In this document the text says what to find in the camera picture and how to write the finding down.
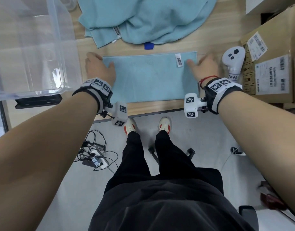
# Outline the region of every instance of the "person's left hand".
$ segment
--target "person's left hand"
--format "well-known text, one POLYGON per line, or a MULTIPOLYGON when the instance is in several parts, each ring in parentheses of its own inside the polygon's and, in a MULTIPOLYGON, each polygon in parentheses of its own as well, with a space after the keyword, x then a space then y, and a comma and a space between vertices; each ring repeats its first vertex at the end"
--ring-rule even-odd
POLYGON ((87 78, 100 78, 113 87, 116 78, 114 63, 111 62, 109 68, 107 68, 103 63, 102 56, 89 52, 87 53, 87 57, 85 60, 87 78))

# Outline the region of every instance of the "hand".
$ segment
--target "hand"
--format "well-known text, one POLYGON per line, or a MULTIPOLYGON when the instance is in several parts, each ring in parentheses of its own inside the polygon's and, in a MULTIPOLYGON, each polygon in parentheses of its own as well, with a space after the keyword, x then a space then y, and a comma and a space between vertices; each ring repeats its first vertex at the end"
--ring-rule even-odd
MULTIPOLYGON (((205 77, 209 77, 213 75, 219 77, 219 67, 218 67, 218 64, 214 61, 213 54, 208 54, 205 57, 203 57, 197 65, 195 64, 194 61, 192 61, 191 59, 188 59, 187 65, 190 67, 194 78, 198 82, 205 77)), ((207 83, 214 78, 215 77, 206 79, 202 83, 202 87, 205 87, 207 83)))
POLYGON ((116 78, 114 63, 110 62, 109 68, 107 68, 100 55, 89 52, 87 57, 85 59, 87 78, 101 78, 113 87, 116 78))

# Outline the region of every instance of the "forearm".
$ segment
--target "forearm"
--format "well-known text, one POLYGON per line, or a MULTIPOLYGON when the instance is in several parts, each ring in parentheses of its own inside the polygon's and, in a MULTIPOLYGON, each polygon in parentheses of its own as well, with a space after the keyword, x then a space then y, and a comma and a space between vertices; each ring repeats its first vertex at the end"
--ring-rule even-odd
POLYGON ((295 115, 233 92, 219 104, 233 137, 295 211, 295 115))
POLYGON ((36 229, 96 113, 81 92, 0 138, 0 230, 36 229))

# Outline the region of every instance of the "wooden tabletop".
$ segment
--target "wooden tabletop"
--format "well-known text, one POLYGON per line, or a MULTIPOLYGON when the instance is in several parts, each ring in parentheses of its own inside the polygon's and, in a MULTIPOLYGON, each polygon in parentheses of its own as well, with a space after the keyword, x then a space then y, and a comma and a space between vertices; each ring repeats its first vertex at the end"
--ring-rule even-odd
MULTIPOLYGON (((239 45, 240 38, 246 33, 260 26, 260 15, 245 15, 245 0, 218 0, 207 21, 192 34, 176 42, 155 45, 153 50, 144 50, 144 45, 133 45, 118 40, 115 44, 108 44, 97 49, 92 38, 85 38, 85 28, 78 22, 81 10, 77 6, 71 12, 78 54, 83 79, 86 79, 85 58, 87 52, 96 52, 102 56, 127 56, 155 53, 174 53, 197 51, 198 59, 209 52, 213 52, 218 61, 229 48, 239 45)), ((49 109, 50 107, 28 108, 16 110, 16 102, 4 102, 9 128, 12 128, 30 117, 49 109)), ((144 115, 148 113, 178 110, 183 108, 183 100, 155 101, 129 103, 128 115, 144 115)))

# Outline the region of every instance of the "sneaker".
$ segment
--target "sneaker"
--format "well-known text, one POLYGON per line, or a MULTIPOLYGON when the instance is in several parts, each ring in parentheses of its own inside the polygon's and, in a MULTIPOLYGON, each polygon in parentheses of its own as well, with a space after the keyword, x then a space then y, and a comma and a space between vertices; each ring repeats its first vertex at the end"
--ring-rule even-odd
POLYGON ((125 123, 124 131, 127 136, 132 131, 136 132, 136 123, 134 122, 132 118, 129 118, 127 122, 125 123))
POLYGON ((161 118, 159 122, 159 132, 166 131, 168 134, 170 133, 171 129, 171 122, 167 117, 161 118))

